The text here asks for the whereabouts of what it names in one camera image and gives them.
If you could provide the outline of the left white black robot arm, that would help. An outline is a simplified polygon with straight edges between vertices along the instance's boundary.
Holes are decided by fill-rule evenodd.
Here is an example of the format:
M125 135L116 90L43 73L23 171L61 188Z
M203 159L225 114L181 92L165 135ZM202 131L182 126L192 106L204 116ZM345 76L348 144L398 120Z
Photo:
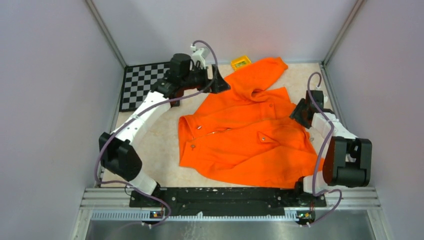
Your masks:
M230 85L221 76L216 63L212 64L211 70L213 75L209 78L208 67L200 54L174 54L163 77L151 86L135 112L113 132L104 132L99 137L99 164L121 177L121 183L141 191L141 200L149 207L160 202L161 194L156 190L157 181L143 171L143 162L133 141L136 136L145 135L171 107L178 106L185 99L186 90L196 89L195 96L229 90Z

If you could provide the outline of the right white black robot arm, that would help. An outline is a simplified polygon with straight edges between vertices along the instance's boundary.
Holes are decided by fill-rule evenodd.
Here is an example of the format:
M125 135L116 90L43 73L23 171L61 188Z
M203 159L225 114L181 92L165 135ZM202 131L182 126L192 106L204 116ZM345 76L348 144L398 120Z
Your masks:
M324 139L320 158L322 169L303 176L295 184L293 200L307 206L313 193L333 190L339 186L360 188L368 186L371 179L372 142L349 132L334 112L324 107L324 93L308 90L290 115L292 120L307 129L315 129Z

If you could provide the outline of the orange jacket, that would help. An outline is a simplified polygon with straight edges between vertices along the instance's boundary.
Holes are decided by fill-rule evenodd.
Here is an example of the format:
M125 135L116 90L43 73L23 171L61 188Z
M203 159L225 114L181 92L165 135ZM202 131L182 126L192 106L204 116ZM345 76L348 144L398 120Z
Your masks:
M292 189L314 173L317 153L290 118L286 88L272 89L288 66L267 57L225 77L230 89L209 94L178 120L179 164L231 184Z

